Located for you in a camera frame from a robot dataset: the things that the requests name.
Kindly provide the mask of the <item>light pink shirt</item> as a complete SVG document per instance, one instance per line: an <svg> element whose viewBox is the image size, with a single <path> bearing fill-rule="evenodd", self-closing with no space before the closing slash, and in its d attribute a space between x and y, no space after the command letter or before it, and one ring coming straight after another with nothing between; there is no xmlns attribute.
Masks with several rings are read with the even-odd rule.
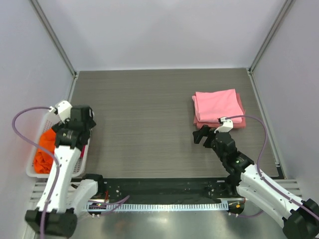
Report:
<svg viewBox="0 0 319 239"><path fill-rule="evenodd" d="M219 118L244 114L235 89L217 92L195 92L192 96L198 122L218 123Z"/></svg>

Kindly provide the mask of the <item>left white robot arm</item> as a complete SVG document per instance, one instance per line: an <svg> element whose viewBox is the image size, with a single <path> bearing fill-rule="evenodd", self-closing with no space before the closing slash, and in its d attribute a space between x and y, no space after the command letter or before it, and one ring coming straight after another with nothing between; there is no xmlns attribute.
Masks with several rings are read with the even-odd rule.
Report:
<svg viewBox="0 0 319 239"><path fill-rule="evenodd" d="M88 105L72 106L61 101L53 111L60 118L52 128L56 133L53 164L43 194L36 208L26 212L25 221L40 238L70 238L84 206L93 197L102 198L106 186L102 175L86 174L73 194L68 195L74 167L96 123Z"/></svg>

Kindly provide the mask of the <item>orange t shirt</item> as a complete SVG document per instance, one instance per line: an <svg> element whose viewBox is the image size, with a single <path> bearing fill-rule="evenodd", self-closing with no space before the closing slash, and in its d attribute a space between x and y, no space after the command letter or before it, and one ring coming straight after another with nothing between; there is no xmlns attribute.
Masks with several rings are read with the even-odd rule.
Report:
<svg viewBox="0 0 319 239"><path fill-rule="evenodd" d="M54 154L55 137L56 133L49 129L41 135L38 144ZM52 164L53 158L42 149L37 149L33 160L34 171L38 174L49 174Z"/></svg>

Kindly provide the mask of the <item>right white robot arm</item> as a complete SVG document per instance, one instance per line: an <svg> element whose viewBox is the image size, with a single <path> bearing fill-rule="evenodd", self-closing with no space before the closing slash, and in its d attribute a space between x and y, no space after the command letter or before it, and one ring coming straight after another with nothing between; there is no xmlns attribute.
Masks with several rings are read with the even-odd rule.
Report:
<svg viewBox="0 0 319 239"><path fill-rule="evenodd" d="M224 189L230 197L240 195L267 213L282 228L288 239L315 239L319 234L319 206L303 200L263 173L258 165L240 152L228 132L204 125L192 133L199 144L211 148L228 172Z"/></svg>

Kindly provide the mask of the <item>salmon pink shirt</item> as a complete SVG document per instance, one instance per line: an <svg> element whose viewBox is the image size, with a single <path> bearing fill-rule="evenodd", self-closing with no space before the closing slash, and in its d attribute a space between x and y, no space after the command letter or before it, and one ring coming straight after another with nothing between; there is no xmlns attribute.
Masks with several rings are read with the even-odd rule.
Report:
<svg viewBox="0 0 319 239"><path fill-rule="evenodd" d="M237 102L238 102L243 114L245 114L245 110L244 110L244 108L242 106L242 101L241 101L239 93L236 94L236 98L237 98ZM241 118L241 119L242 119L241 123L235 123L234 120L233 120L233 128L245 128L246 127L245 118ZM204 125L207 125L207 126L212 127L212 128L218 128L220 126L220 124L218 122L199 122L196 116L194 116L193 124L198 129L201 129L201 127L204 126Z"/></svg>

